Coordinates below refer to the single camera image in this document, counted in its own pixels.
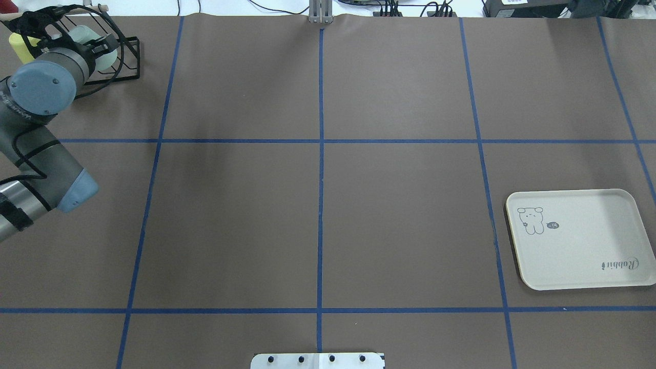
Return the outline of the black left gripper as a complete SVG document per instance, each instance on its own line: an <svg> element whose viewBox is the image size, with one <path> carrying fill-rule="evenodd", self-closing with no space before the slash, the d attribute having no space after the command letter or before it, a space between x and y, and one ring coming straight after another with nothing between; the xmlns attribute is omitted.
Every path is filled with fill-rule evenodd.
<svg viewBox="0 0 656 369"><path fill-rule="evenodd" d="M10 19L10 31L19 34L28 51L42 52L43 49L56 47L72 48L72 38L58 22L72 8L42 8L35 11L25 11ZM53 39L47 32L48 26L54 26L61 36ZM90 50L94 56L110 54L118 48L118 40L113 35L105 35L90 40Z"/></svg>

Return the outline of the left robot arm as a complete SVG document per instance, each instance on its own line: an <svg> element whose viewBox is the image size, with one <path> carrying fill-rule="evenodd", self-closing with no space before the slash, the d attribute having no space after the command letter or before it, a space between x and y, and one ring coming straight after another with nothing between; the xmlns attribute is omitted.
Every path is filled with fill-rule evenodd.
<svg viewBox="0 0 656 369"><path fill-rule="evenodd" d="M112 33L73 39L61 29L68 14L96 14ZM68 213L98 192L89 172L51 133L47 125L76 98L98 70L96 61L122 48L122 35L107 7L51 6L2 14L2 24L18 34L32 61L2 79L2 153L19 170L2 180L2 240L21 233L48 212Z"/></svg>

